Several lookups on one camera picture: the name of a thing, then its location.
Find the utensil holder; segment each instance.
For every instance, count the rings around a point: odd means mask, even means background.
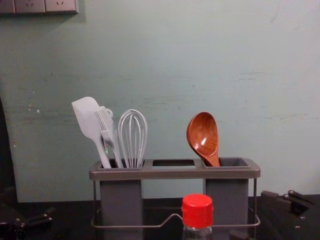
[[[93,180],[96,206],[96,181],[100,183],[101,210],[95,207],[92,226],[103,230],[103,240],[143,240],[143,229],[161,228],[172,214],[159,225],[144,225],[142,180],[148,179],[203,179],[203,193],[213,199],[213,235],[217,240],[229,240],[231,229],[253,228],[260,220],[257,212],[257,178],[261,170],[251,159],[219,158],[220,167],[206,166],[201,159],[145,160],[141,168],[103,168],[101,162],[93,165],[89,177]],[[249,179],[253,184],[253,223],[248,224]],[[97,212],[102,225],[98,225]]]

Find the wooden spoon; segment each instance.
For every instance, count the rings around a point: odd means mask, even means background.
[[[207,164],[220,167],[218,128],[210,113],[201,112],[191,119],[186,129],[186,139],[193,151]]]

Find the wall outlet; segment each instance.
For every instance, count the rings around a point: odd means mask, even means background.
[[[0,14],[14,14],[15,12],[14,0],[0,0]]]
[[[46,12],[78,13],[77,0],[45,0]]]
[[[15,0],[16,13],[45,13],[45,0]]]

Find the kitchen utensil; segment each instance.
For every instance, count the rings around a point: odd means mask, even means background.
[[[210,113],[201,112],[192,118],[186,130],[186,139],[200,158],[213,167],[220,167],[218,128]]]
[[[124,166],[121,162],[119,146],[116,138],[117,132],[115,132],[117,130],[114,130],[112,111],[110,109],[105,108],[104,106],[101,106],[97,111],[95,111],[95,115],[100,123],[101,135],[103,137],[104,142],[110,145],[110,147],[112,148],[117,167],[123,168]]]
[[[110,169],[109,158],[102,143],[101,126],[95,115],[95,111],[99,109],[98,103],[92,97],[87,96],[74,101],[72,107],[82,133],[95,143],[103,167]]]
[[[118,136],[127,168],[140,168],[148,137],[144,115],[135,109],[125,111],[119,120]]]

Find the bottle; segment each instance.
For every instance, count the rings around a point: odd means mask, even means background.
[[[212,199],[204,194],[189,194],[182,200],[183,240],[214,240]]]

